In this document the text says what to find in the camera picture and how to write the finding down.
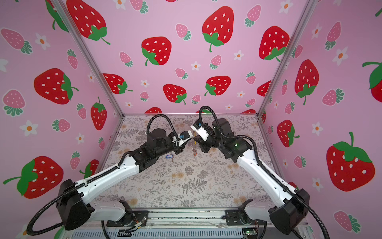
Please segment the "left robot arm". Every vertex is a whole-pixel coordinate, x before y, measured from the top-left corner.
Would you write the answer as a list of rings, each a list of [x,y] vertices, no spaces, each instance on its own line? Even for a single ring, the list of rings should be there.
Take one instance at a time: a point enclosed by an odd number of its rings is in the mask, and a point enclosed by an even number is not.
[[[126,203],[121,206],[100,207],[91,206],[98,195],[119,182],[143,172],[154,165],[159,157],[171,152],[183,152],[186,144],[193,138],[190,130],[174,136],[157,128],[147,134],[146,142],[138,149],[123,154],[119,163],[88,178],[73,182],[68,179],[61,183],[59,199],[56,208],[62,219],[63,227],[67,231],[79,228],[89,221],[123,221],[129,209]]]

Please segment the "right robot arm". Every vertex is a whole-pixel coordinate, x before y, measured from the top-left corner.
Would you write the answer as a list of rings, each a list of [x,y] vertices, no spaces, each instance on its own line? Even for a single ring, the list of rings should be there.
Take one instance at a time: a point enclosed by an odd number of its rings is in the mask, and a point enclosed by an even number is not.
[[[217,148],[226,159],[245,169],[267,192],[273,204],[264,210],[263,221],[271,222],[281,233],[301,234],[296,226],[307,216],[310,195],[279,177],[258,155],[254,140],[246,135],[234,135],[226,119],[218,119],[212,126],[197,120],[191,128],[197,133],[195,141],[203,152]]]

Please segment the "grey strap keyring yellow clasp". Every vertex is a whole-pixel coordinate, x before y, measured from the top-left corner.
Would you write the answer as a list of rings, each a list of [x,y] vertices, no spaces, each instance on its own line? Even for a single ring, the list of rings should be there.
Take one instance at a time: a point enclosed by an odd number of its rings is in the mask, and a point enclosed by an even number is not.
[[[197,133],[194,131],[194,132],[193,132],[193,140],[194,140],[194,142],[193,142],[193,144],[192,144],[192,148],[193,148],[193,150],[196,150],[196,147],[197,147],[197,144],[198,144],[198,143],[195,141],[196,136],[197,136]]]

